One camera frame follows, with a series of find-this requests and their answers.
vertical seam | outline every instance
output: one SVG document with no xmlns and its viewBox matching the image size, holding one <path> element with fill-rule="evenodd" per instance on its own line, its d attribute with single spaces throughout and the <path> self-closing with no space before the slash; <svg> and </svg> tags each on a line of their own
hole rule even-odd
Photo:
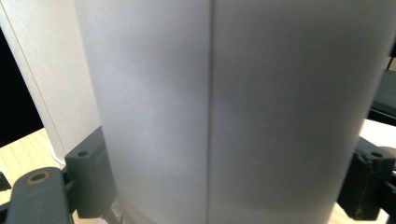
<svg viewBox="0 0 396 224">
<path fill-rule="evenodd" d="M 207 95 L 207 152 L 206 152 L 206 224 L 209 224 L 210 212 L 210 179 L 211 179 L 211 142 L 213 119 L 213 88 L 214 88 L 214 45 L 215 45 L 215 0 L 209 3 L 209 40 L 208 40 L 208 95 Z"/>
<path fill-rule="evenodd" d="M 44 107 L 46 108 L 47 112 L 49 113 L 49 118 L 50 118 L 50 120 L 51 120 L 51 122 L 52 122 L 52 124 L 53 124 L 53 127 L 54 127 L 54 129 L 55 129 L 56 134 L 57 134 L 58 137 L 59 137 L 59 141 L 61 142 L 62 148 L 63 148 L 64 152 L 66 153 L 66 150 L 65 150 L 65 148 L 64 148 L 64 143 L 63 143 L 63 141 L 62 141 L 62 138 L 61 138 L 61 136 L 59 135 L 58 129 L 57 129 L 56 126 L 55 126 L 55 122 L 53 121 L 52 115 L 51 115 L 51 113 L 50 113 L 50 111 L 49 111 L 49 109 L 48 109 L 48 107 L 47 107 L 46 102 L 44 101 L 43 94 L 41 93 L 41 90 L 38 88 L 37 81 L 35 80 L 35 76 L 33 76 L 32 68 L 30 67 L 29 62 L 27 61 L 27 58 L 26 58 L 26 55 L 25 55 L 24 52 L 23 52 L 23 49 L 22 49 L 20 40 L 17 38 L 17 34 L 15 33 L 14 27 L 13 27 L 12 24 L 11 24 L 11 20 L 9 19 L 8 14 L 6 13 L 6 9 L 4 8 L 3 3 L 2 3 L 1 1 L 0 1 L 0 5 L 1 5 L 3 11 L 4 11 L 4 14 L 6 15 L 7 21 L 8 21 L 8 23 L 9 23 L 9 27 L 11 28 L 11 31 L 12 31 L 12 33 L 14 34 L 15 39 L 17 40 L 17 44 L 18 44 L 18 46 L 19 46 L 20 49 L 21 49 L 21 53 L 22 53 L 23 59 L 26 61 L 26 64 L 27 64 L 27 67 L 28 67 L 28 69 L 29 69 L 29 71 L 30 71 L 30 74 L 31 74 L 31 76 L 32 76 L 32 79 L 33 79 L 35 85 L 37 86 L 38 94 L 40 95 L 41 99 L 43 100 L 43 105 L 44 105 Z"/>
</svg>

frosted plastic cylinder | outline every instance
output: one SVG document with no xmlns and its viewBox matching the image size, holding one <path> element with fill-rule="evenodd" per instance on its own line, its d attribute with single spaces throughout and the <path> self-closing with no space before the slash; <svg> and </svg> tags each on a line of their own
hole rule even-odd
<svg viewBox="0 0 396 224">
<path fill-rule="evenodd" d="M 396 1 L 76 1 L 136 224 L 325 224 Z"/>
</svg>

wooden surface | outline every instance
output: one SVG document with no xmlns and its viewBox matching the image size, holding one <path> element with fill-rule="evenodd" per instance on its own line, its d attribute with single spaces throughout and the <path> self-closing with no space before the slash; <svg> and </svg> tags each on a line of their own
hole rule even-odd
<svg viewBox="0 0 396 224">
<path fill-rule="evenodd" d="M 6 175 L 10 184 L 13 185 L 20 176 L 34 169 L 46 166 L 59 167 L 59 164 L 51 157 L 50 149 L 50 140 L 44 129 L 32 133 L 0 148 L 0 171 Z M 0 192 L 0 204 L 8 202 L 10 193 L 11 190 Z M 336 204 L 332 211 L 329 224 L 385 224 L 387 217 L 388 215 L 382 212 L 376 222 L 353 221 Z M 75 218 L 75 222 L 77 224 L 93 224 L 98 223 L 98 220 Z"/>
<path fill-rule="evenodd" d="M 387 57 L 387 65 L 388 65 L 389 61 L 390 61 L 390 57 Z M 393 59 L 392 64 L 389 67 L 389 70 L 396 72 L 396 59 Z"/>
</svg>

black bracket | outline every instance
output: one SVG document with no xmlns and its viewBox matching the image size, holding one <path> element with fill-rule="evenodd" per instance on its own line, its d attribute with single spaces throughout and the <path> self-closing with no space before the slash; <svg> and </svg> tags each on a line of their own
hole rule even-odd
<svg viewBox="0 0 396 224">
<path fill-rule="evenodd" d="M 395 158 L 361 138 L 356 146 L 338 204 L 355 220 L 376 220 L 380 209 L 396 217 Z"/>
<path fill-rule="evenodd" d="M 101 128 L 65 157 L 66 167 L 47 167 L 22 176 L 10 203 L 0 207 L 0 223 L 70 224 L 74 211 L 82 218 L 112 217 L 116 188 Z"/>
</svg>

screw hole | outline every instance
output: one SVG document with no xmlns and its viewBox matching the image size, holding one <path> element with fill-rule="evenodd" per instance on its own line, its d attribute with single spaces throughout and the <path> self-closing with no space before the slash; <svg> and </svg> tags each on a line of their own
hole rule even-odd
<svg viewBox="0 0 396 224">
<path fill-rule="evenodd" d="M 34 176 L 31 178 L 31 180 L 32 180 L 32 181 L 37 181 L 37 180 L 40 180 L 40 179 L 42 179 L 42 178 L 44 178 L 44 177 L 46 177 L 46 175 L 44 175 L 43 173 L 41 173 L 41 174 L 38 174 L 38 175 L 34 175 Z"/>
<path fill-rule="evenodd" d="M 378 152 L 372 152 L 372 155 L 375 156 L 375 157 L 378 157 L 378 158 L 382 157 L 382 155 L 380 153 L 378 153 Z"/>
<path fill-rule="evenodd" d="M 37 173 L 37 174 L 29 176 L 29 178 L 26 180 L 26 182 L 28 185 L 36 185 L 36 184 L 43 182 L 48 177 L 50 177 L 50 172 L 47 172 L 47 171 L 41 172 L 41 173 Z"/>
<path fill-rule="evenodd" d="M 90 153 L 87 152 L 87 151 L 82 151 L 82 152 L 79 152 L 79 153 L 78 153 L 78 155 L 79 155 L 80 157 L 88 156 L 88 154 L 90 154 Z"/>
</svg>

